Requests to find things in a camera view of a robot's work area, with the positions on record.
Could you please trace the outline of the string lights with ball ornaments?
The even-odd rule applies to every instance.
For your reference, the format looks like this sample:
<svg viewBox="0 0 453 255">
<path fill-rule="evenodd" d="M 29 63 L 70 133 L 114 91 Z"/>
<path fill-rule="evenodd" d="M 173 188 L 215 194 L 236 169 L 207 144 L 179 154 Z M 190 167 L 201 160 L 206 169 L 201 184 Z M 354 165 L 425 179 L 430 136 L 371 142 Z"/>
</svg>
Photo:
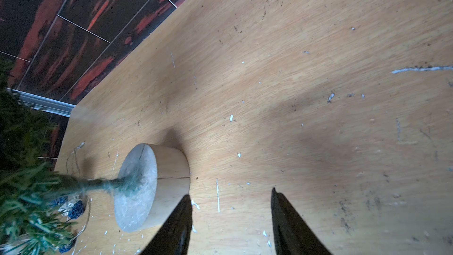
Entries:
<svg viewBox="0 0 453 255">
<path fill-rule="evenodd" d="M 62 182 L 50 163 L 6 163 L 1 168 L 1 254 L 64 254 L 76 244 L 75 220 L 87 208 L 82 195 L 50 196 Z"/>
</svg>

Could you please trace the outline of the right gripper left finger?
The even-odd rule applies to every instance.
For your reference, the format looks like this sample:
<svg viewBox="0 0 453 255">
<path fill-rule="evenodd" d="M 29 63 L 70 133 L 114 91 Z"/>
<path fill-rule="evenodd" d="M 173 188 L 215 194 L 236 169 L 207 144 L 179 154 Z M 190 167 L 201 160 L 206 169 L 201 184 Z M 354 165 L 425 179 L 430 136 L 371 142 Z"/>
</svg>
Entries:
<svg viewBox="0 0 453 255">
<path fill-rule="evenodd" d="M 192 226 L 192 201 L 186 194 L 140 255 L 187 255 Z"/>
</svg>

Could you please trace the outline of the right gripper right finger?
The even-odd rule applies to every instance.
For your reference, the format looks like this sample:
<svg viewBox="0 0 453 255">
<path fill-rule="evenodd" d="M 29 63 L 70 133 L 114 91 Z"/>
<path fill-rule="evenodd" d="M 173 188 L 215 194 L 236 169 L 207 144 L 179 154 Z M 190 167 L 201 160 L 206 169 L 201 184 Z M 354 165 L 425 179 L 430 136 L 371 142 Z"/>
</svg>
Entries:
<svg viewBox="0 0 453 255">
<path fill-rule="evenodd" d="M 284 194 L 271 191 L 274 246 L 278 255 L 329 255 Z"/>
</svg>

